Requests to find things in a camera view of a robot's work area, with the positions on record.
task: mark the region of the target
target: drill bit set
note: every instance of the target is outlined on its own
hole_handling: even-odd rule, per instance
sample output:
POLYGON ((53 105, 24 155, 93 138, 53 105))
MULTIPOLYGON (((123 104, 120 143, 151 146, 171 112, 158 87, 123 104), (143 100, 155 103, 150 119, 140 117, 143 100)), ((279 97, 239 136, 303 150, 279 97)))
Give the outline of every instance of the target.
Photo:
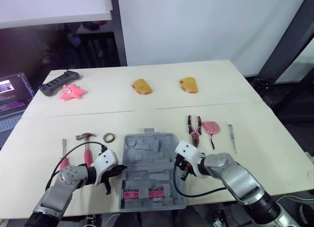
MULTIPOLYGON (((127 189, 123 192, 123 199, 138 199, 140 197, 140 189, 127 189)), ((148 189, 148 198, 163 198, 165 197, 165 193, 163 191, 163 187, 161 188, 149 188, 148 189)))

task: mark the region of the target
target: hammer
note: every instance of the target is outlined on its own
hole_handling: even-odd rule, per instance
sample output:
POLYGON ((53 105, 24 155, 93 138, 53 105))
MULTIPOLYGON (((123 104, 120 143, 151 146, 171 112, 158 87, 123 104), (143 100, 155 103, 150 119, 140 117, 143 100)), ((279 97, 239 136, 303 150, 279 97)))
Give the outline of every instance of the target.
MULTIPOLYGON (((76 140, 84 139, 84 142, 88 142, 91 136, 96 136, 92 133, 83 133, 82 135, 77 135, 76 140)), ((90 164, 93 162, 92 151, 90 150, 89 144, 85 144, 85 152, 84 152, 84 161, 87 167, 90 167, 90 164)))

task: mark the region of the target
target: plastic tool case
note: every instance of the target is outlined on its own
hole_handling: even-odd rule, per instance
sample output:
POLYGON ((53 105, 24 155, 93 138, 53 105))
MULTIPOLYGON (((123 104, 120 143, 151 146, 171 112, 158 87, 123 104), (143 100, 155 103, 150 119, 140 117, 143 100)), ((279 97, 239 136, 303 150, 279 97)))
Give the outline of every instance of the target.
MULTIPOLYGON (((124 141, 119 208, 121 212, 183 209, 187 199, 174 188, 174 150, 177 146, 172 133, 127 135, 124 141)), ((176 177, 178 188, 185 191, 185 183, 176 177)))

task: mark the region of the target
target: screwdriver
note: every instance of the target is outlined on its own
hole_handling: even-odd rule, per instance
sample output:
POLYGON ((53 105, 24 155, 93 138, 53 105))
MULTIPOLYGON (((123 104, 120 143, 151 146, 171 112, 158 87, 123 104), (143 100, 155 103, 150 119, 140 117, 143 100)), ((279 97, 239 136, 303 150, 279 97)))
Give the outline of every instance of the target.
MULTIPOLYGON (((67 140, 66 139, 62 139, 62 152, 63 152, 63 156, 67 154, 67 140)), ((69 160, 67 157, 65 157, 60 164, 60 169, 65 168, 68 165, 69 165, 69 160)))
POLYGON ((232 127, 231 124, 229 124, 228 127, 229 127, 230 139, 231 139, 231 141, 232 141, 232 145, 233 145, 233 147, 234 147, 235 154, 236 154, 236 144, 235 144, 234 129, 233 129, 233 127, 232 127))

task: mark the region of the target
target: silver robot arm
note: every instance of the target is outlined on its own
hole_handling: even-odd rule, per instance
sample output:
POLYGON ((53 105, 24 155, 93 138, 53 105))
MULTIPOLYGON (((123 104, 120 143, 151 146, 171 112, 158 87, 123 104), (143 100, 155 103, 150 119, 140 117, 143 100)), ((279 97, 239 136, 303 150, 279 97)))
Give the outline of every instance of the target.
POLYGON ((228 153, 205 156, 193 145, 181 141, 175 149, 175 166, 200 178, 220 179, 253 221, 263 227, 299 227, 299 224, 277 204, 252 174, 233 160, 228 153))
POLYGON ((105 183, 107 194, 110 194, 109 177, 119 175, 126 168, 117 163, 116 154, 106 150, 90 167, 67 166, 60 170, 55 184, 46 190, 25 226, 56 227, 72 199, 72 193, 85 185, 105 183))

